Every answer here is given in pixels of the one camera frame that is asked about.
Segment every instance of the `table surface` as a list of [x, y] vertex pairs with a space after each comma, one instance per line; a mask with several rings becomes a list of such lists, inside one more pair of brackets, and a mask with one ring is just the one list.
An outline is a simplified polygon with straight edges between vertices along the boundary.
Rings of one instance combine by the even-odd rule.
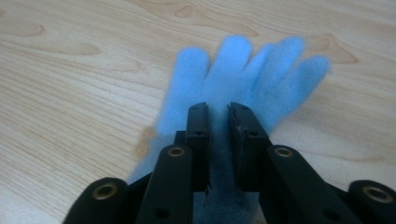
[[271, 139], [329, 183], [396, 189], [394, 0], [0, 1], [0, 223], [60, 223], [141, 160], [177, 52], [307, 39], [332, 71]]

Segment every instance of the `wood grain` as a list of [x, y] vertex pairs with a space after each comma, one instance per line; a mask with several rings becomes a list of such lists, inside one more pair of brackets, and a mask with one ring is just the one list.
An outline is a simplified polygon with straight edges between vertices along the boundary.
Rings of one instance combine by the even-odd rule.
[[[125, 178], [166, 93], [176, 53], [287, 35], [333, 62], [271, 134], [328, 182], [396, 189], [396, 2], [0, 1], [0, 223], [59, 223], [94, 180]], [[256, 222], [264, 222], [258, 215]]]

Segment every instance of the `bolt hole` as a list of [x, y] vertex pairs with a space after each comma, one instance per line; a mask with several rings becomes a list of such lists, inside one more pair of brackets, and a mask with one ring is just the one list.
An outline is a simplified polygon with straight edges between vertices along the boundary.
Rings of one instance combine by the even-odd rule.
[[169, 218], [171, 216], [171, 212], [167, 209], [157, 209], [157, 211], [155, 212], [155, 217], [159, 218], [159, 219], [166, 219]]
[[168, 150], [168, 155], [171, 157], [179, 157], [184, 154], [184, 149], [181, 147], [172, 147]]
[[373, 186], [365, 186], [362, 188], [362, 190], [370, 199], [379, 203], [393, 202], [392, 196], [382, 189]]
[[338, 213], [334, 212], [332, 209], [324, 209], [323, 215], [331, 221], [339, 221], [341, 219], [340, 215], [338, 215]]
[[248, 133], [248, 134], [250, 134], [251, 136], [257, 136], [257, 135], [259, 135], [259, 133], [256, 133], [256, 132], [250, 132], [250, 133]]
[[279, 147], [279, 148], [275, 149], [275, 153], [281, 157], [290, 157], [293, 155], [293, 153], [290, 151], [290, 149], [283, 148], [283, 147]]

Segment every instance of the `blue glove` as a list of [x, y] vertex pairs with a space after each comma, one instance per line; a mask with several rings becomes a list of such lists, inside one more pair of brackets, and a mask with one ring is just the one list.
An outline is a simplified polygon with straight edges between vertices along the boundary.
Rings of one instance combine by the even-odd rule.
[[227, 104], [249, 106], [270, 133], [307, 99], [330, 69], [324, 56], [301, 60], [304, 41], [297, 36], [263, 46], [250, 59], [252, 45], [241, 35], [226, 37], [210, 66], [206, 52], [186, 48], [177, 55], [175, 72], [150, 152], [135, 168], [129, 183], [154, 168], [160, 150], [173, 144], [176, 131], [185, 130], [191, 105], [207, 102], [212, 146], [208, 198], [194, 194], [194, 223], [249, 223], [258, 208], [258, 194], [239, 191], [233, 181]]

